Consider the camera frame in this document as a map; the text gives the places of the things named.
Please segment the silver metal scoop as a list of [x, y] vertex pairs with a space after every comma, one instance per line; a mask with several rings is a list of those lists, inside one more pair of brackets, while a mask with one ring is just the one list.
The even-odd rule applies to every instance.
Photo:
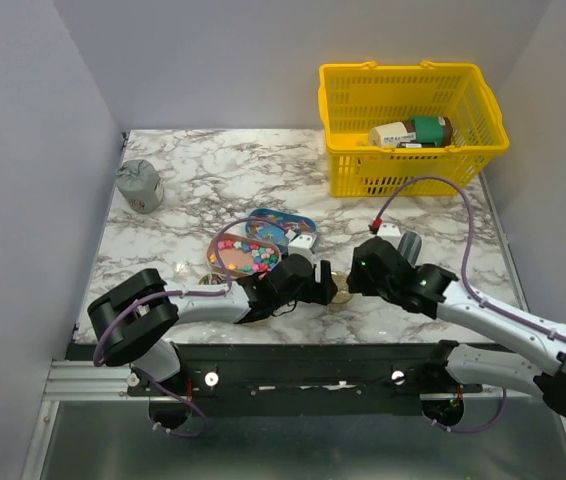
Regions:
[[421, 249], [422, 238], [414, 231], [405, 232], [402, 235], [397, 247], [397, 251], [412, 267], [415, 267], [417, 265]]

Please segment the pink tray star candies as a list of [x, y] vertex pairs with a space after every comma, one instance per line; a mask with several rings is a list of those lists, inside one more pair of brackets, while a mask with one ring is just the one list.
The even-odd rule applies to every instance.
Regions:
[[220, 265], [223, 263], [234, 278], [267, 273], [282, 259], [276, 245], [232, 233], [214, 237], [207, 247], [206, 256], [215, 273], [225, 274]]

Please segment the blue tray clear lollipops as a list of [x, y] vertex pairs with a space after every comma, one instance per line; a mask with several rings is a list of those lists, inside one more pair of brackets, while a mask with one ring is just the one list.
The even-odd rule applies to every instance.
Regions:
[[263, 240], [276, 245], [281, 251], [287, 250], [289, 239], [287, 230], [295, 234], [317, 234], [314, 221], [308, 217], [268, 208], [257, 208], [249, 216], [251, 221], [245, 225], [248, 238]]

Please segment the beige tray rainbow lollipops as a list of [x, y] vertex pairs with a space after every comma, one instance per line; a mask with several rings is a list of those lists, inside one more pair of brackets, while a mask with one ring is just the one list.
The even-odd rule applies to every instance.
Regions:
[[224, 283], [225, 276], [214, 272], [206, 273], [198, 280], [199, 285], [221, 285]]

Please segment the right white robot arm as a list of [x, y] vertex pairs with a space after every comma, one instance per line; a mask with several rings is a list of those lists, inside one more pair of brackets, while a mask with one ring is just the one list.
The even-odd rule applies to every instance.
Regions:
[[566, 418], [566, 324], [497, 301], [436, 265], [412, 266], [379, 237], [354, 249], [347, 285], [353, 294], [379, 297], [503, 346], [501, 352], [452, 347], [447, 357], [424, 365], [430, 389], [443, 392], [457, 382], [493, 385], [540, 398]]

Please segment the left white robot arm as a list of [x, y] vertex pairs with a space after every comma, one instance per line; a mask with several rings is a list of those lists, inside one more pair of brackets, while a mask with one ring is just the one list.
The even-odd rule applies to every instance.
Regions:
[[98, 338], [93, 364], [130, 364], [164, 395], [177, 393], [185, 380], [177, 348], [163, 338], [175, 325], [253, 323], [288, 304], [327, 305], [338, 291], [328, 261], [314, 265], [298, 254], [231, 284], [166, 286], [156, 269], [144, 269], [87, 309]]

